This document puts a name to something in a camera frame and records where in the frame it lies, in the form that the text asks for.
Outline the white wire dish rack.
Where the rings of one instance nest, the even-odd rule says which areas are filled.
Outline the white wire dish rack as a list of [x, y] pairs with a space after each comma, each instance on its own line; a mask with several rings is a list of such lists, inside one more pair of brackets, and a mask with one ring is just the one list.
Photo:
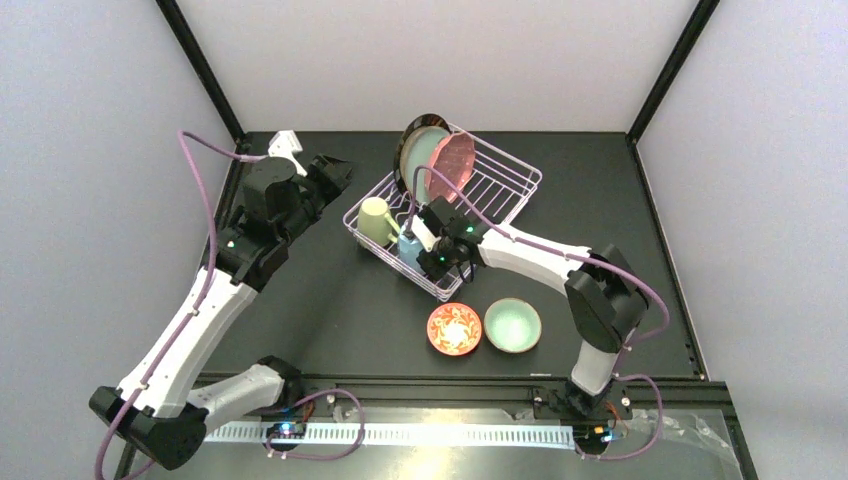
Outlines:
[[[542, 172], [523, 160], [499, 149], [485, 140], [470, 134], [475, 142], [476, 159], [471, 179], [462, 189], [463, 198], [450, 202], [458, 212], [460, 221], [486, 226], [487, 220], [495, 224], [510, 223], [526, 206], [543, 178]], [[368, 197], [385, 199], [391, 215], [398, 225], [406, 224], [409, 216], [410, 192], [401, 194], [394, 183], [393, 172], [386, 175], [343, 216], [343, 224], [358, 244], [372, 252], [386, 265], [421, 287], [440, 301], [449, 300], [464, 283], [472, 281], [474, 269], [468, 263], [460, 269], [452, 268], [441, 280], [430, 280], [410, 269], [398, 258], [398, 245], [381, 247], [357, 231], [357, 216], [361, 202]], [[416, 204], [416, 214], [423, 220], [424, 204]]]

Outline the light blue mug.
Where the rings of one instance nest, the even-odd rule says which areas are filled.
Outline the light blue mug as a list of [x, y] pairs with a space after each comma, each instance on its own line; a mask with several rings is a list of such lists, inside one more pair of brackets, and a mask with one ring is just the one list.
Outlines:
[[420, 275], [424, 271], [418, 262], [418, 256], [423, 250], [423, 246], [415, 234], [406, 228], [403, 228], [398, 235], [398, 258], [402, 263]]

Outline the cream mug green handle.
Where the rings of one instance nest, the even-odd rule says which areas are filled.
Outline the cream mug green handle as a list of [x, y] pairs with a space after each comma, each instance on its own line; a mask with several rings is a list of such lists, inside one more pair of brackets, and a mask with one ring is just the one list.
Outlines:
[[400, 226], [392, 217], [388, 202], [382, 197], [372, 196], [360, 204], [357, 231], [375, 244], [386, 247], [397, 243]]

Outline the orange floral small bowl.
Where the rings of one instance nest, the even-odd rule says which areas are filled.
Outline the orange floral small bowl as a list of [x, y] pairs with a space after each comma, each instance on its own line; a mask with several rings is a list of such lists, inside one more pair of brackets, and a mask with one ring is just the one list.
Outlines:
[[464, 356], [475, 350], [483, 336], [478, 313], [463, 303], [445, 303], [428, 317], [426, 334], [432, 347], [447, 356]]

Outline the pink dotted plate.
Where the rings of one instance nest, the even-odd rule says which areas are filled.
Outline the pink dotted plate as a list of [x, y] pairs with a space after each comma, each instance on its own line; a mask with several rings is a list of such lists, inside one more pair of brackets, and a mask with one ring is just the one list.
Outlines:
[[450, 184], [462, 191], [471, 179], [475, 159], [475, 142], [467, 132], [453, 133], [439, 140], [430, 155], [430, 170], [424, 170], [428, 201], [437, 197], [454, 201], [457, 194]]

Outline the green flower plate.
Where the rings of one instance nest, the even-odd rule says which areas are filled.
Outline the green flower plate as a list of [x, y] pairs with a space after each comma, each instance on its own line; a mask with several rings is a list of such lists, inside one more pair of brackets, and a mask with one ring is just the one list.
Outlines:
[[449, 136], [449, 131], [437, 126], [426, 126], [414, 130], [401, 150], [400, 173], [410, 196], [419, 204], [427, 204], [430, 195], [426, 186], [426, 169], [415, 174], [422, 165], [429, 165], [438, 144]]

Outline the green glazed small bowl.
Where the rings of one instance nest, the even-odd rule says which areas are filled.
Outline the green glazed small bowl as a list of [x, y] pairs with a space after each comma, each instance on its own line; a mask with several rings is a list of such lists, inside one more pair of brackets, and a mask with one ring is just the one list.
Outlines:
[[519, 354], [533, 349], [542, 334], [541, 317], [528, 302], [502, 298], [492, 303], [483, 317], [484, 333], [498, 350]]

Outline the black striped rim dinner plate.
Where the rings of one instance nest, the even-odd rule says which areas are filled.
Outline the black striped rim dinner plate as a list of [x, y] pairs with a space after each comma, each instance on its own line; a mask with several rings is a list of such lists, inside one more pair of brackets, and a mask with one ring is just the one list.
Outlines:
[[438, 144], [452, 133], [449, 123], [435, 113], [422, 114], [404, 130], [393, 160], [393, 180], [397, 190], [404, 194], [418, 188], [413, 198], [421, 203], [429, 201], [424, 172], [417, 181], [414, 170], [421, 165], [432, 165], [431, 156]]

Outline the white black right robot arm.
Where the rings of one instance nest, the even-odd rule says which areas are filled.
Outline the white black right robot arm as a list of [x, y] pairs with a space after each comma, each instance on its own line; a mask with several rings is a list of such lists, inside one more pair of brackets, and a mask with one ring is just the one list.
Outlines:
[[561, 401], [584, 418], [601, 408], [620, 355], [649, 307], [647, 286], [616, 247], [595, 252], [506, 223], [473, 222], [443, 197], [411, 215], [408, 225], [422, 244], [416, 260], [432, 280], [468, 263], [510, 271], [562, 294], [581, 346]]

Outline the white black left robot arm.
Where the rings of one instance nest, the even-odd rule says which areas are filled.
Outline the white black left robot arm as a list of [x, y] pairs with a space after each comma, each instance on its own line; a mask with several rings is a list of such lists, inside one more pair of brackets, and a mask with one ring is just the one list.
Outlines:
[[198, 388], [223, 335], [288, 260], [292, 243], [350, 185], [352, 165], [317, 155], [304, 170], [267, 157], [242, 178], [240, 205], [218, 230], [212, 259], [145, 358], [90, 408], [117, 435], [167, 470], [184, 465], [205, 437], [249, 413], [276, 413], [303, 398], [302, 374], [275, 356]]

